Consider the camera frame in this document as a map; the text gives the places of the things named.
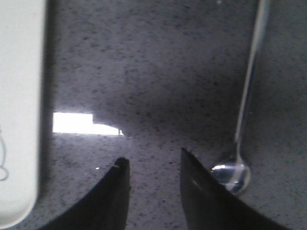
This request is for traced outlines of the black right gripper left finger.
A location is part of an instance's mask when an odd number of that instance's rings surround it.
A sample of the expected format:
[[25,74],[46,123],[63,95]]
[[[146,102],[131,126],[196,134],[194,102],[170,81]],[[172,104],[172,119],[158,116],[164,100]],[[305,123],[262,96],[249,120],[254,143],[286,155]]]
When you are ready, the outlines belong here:
[[118,158],[77,204],[45,226],[47,230],[123,230],[130,199],[130,162]]

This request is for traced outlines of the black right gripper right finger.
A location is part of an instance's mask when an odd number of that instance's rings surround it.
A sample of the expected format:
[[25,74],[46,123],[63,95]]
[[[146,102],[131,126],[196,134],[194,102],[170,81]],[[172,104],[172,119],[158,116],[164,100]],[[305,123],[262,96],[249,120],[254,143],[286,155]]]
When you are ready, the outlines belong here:
[[190,230],[284,230],[228,192],[185,148],[180,158],[180,196]]

